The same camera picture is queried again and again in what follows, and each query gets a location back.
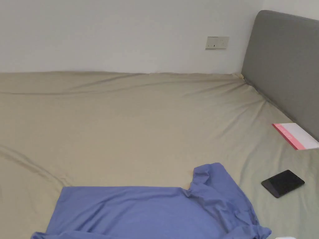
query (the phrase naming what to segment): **blue t-shirt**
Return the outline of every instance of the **blue t-shirt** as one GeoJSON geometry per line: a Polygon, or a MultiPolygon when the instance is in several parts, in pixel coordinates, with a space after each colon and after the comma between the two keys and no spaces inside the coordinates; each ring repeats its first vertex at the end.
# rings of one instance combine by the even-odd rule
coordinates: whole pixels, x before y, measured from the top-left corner
{"type": "Polygon", "coordinates": [[[32,239],[265,239],[254,209],[220,163],[179,187],[65,187],[46,233],[32,239]]]}

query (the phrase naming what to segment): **white object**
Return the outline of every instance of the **white object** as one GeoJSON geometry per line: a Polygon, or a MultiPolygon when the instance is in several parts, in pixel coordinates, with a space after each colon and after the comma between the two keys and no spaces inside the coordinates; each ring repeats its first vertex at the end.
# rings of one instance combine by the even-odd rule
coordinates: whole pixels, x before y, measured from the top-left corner
{"type": "Polygon", "coordinates": [[[207,37],[206,49],[226,49],[229,37],[207,37]]]}
{"type": "Polygon", "coordinates": [[[319,142],[296,123],[273,124],[295,150],[319,148],[319,142]]]}

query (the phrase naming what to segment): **white wall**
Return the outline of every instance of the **white wall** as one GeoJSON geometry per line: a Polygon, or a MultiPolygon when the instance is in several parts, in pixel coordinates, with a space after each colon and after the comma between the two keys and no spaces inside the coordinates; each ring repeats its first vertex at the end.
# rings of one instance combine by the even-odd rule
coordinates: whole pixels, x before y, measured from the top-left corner
{"type": "Polygon", "coordinates": [[[0,0],[0,72],[241,70],[263,0],[0,0]],[[205,50],[207,36],[230,36],[205,50]]]}
{"type": "Polygon", "coordinates": [[[263,9],[319,20],[319,0],[265,0],[263,9]]]}

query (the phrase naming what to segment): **switch plate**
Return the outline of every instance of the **switch plate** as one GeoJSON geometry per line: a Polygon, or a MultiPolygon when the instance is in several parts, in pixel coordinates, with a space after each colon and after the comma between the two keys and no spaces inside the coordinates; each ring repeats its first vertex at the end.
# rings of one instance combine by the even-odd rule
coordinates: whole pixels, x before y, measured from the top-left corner
{"type": "Polygon", "coordinates": [[[229,37],[207,37],[206,49],[226,49],[229,37]]]}

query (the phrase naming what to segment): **fabric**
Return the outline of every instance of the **fabric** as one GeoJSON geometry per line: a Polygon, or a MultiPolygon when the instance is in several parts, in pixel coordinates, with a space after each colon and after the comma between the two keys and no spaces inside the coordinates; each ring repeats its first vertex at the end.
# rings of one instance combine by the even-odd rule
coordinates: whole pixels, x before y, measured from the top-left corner
{"type": "Polygon", "coordinates": [[[65,187],[46,234],[31,238],[265,239],[270,233],[225,168],[214,163],[194,169],[189,190],[65,187]]]}
{"type": "Polygon", "coordinates": [[[249,83],[317,140],[318,52],[318,20],[263,10],[242,69],[249,83]]]}
{"type": "Polygon", "coordinates": [[[289,122],[235,75],[0,74],[0,238],[45,232],[65,186],[188,189],[215,162],[269,239],[317,238],[319,151],[271,125],[289,122]],[[276,199],[260,183],[287,169],[306,183],[276,199]]]}

